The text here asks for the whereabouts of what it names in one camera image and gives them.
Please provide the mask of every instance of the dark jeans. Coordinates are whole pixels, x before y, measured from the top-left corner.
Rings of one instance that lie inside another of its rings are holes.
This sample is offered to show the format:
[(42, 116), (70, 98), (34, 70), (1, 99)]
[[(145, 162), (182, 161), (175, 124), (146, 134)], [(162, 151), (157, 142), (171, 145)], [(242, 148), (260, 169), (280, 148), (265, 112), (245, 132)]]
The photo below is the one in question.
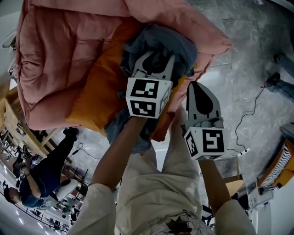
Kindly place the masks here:
[[(286, 56), (281, 56), (279, 65), (285, 69), (294, 79), (294, 62)], [(267, 87), (273, 93), (279, 93), (294, 103), (294, 85), (283, 80), (278, 80), (276, 86)]]
[(74, 142), (75, 139), (72, 136), (66, 136), (60, 144), (47, 155), (47, 158), (40, 163), (44, 162), (43, 164), (46, 164), (46, 166), (53, 171), (53, 174), (60, 178), (65, 159), (72, 150)]

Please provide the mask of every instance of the black shoe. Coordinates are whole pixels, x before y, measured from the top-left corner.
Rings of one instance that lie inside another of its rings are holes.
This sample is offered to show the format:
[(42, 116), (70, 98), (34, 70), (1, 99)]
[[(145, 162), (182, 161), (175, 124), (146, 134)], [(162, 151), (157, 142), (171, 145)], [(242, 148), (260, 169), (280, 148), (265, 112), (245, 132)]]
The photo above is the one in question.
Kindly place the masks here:
[(279, 63), (280, 59), (281, 59), (281, 56), (285, 56), (283, 53), (280, 53), (280, 54), (275, 54), (273, 59), (276, 63)]
[(65, 128), (63, 130), (63, 133), (67, 137), (73, 137), (74, 138), (74, 141), (76, 141), (77, 140), (77, 136), (79, 135), (79, 129), (77, 129), (75, 127)]
[(269, 79), (266, 81), (266, 87), (276, 86), (277, 81), (281, 78), (279, 73), (274, 73)]

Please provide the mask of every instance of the pink comforter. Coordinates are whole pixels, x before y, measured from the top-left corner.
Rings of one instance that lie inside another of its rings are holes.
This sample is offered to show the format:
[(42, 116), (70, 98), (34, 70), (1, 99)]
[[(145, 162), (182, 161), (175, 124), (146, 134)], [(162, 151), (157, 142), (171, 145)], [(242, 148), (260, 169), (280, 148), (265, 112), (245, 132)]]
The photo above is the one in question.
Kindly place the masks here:
[(201, 77), (231, 41), (184, 0), (24, 0), (17, 29), (18, 93), (32, 129), (73, 126), (65, 120), (87, 73), (123, 17), (172, 28), (197, 45), (195, 76), (185, 81), (169, 112), (175, 112), (191, 80)]

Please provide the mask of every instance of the white box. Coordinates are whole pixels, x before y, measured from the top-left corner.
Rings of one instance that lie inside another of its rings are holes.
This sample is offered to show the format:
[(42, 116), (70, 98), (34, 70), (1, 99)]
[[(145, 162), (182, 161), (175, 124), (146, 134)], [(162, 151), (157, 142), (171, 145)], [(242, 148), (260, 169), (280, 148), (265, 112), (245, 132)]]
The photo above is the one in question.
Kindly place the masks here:
[(193, 160), (214, 160), (226, 152), (227, 137), (226, 129), (190, 127), (184, 138)]
[(131, 116), (159, 118), (169, 101), (171, 81), (129, 78), (126, 101)]

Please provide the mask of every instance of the concrete floor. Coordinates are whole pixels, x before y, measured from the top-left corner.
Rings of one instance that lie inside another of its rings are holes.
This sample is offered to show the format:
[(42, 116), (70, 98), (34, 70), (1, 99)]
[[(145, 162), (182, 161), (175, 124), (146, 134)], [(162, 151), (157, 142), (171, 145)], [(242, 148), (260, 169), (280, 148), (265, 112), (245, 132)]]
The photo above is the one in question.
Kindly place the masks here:
[[(230, 130), (229, 149), (242, 151), (236, 145), (235, 128), (246, 111), (253, 110), (254, 99), (261, 91), (260, 86), (269, 74), (280, 72), (281, 79), (294, 83), (283, 69), (272, 60), (278, 52), (284, 52), (294, 59), (294, 51), (289, 39), (290, 24), (294, 14), (272, 3), (255, 5), (251, 0), (188, 0), (234, 42), (234, 47), (226, 54), (219, 56), (211, 68), (200, 79), (220, 101), (225, 127)], [(280, 131), (279, 126), (293, 121), (293, 103), (278, 94), (264, 90), (257, 100), (254, 116), (245, 117), (237, 133), (239, 143), (251, 151), (240, 158), (241, 173), (246, 185), (251, 185), (256, 177), (264, 171), (276, 147)], [(99, 133), (79, 128), (81, 134), (75, 144), (82, 142), (84, 149), (96, 158), (103, 156), (109, 147), (106, 138)], [(154, 143), (158, 164), (164, 160), (169, 137), (165, 142)], [(229, 151), (227, 156), (234, 155)], [(83, 151), (72, 157), (73, 166), (80, 170), (89, 170), (91, 178), (98, 160), (86, 155)], [(217, 165), (224, 177), (236, 174), (234, 159), (219, 160)], [(206, 204), (205, 188), (201, 183), (200, 194)]]

